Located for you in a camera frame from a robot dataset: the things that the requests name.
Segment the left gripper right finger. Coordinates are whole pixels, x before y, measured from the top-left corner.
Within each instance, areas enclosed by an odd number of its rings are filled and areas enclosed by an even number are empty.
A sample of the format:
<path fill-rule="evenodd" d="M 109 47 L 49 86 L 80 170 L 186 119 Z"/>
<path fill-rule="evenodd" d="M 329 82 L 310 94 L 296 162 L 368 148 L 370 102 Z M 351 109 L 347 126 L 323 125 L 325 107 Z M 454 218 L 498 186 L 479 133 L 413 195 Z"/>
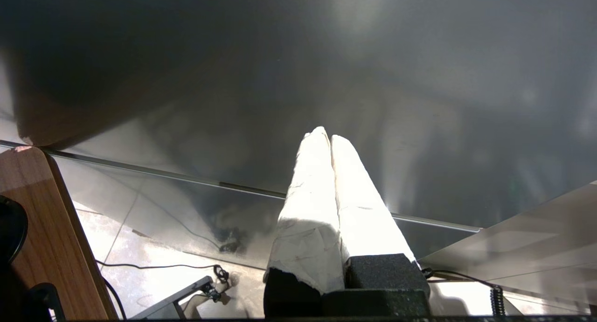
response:
<path fill-rule="evenodd" d="M 331 139 L 345 285 L 377 304 L 427 305 L 430 286 L 352 143 Z"/>

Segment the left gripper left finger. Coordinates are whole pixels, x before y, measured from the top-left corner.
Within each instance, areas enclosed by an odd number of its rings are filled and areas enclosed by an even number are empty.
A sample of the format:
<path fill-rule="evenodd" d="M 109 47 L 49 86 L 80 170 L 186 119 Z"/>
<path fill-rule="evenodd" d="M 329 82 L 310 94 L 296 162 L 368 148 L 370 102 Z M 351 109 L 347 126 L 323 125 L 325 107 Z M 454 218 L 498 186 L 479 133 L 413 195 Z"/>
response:
<path fill-rule="evenodd" d="M 326 294 L 345 289 L 331 143 L 306 133 L 279 214 L 264 274 L 266 318 L 322 316 Z"/>

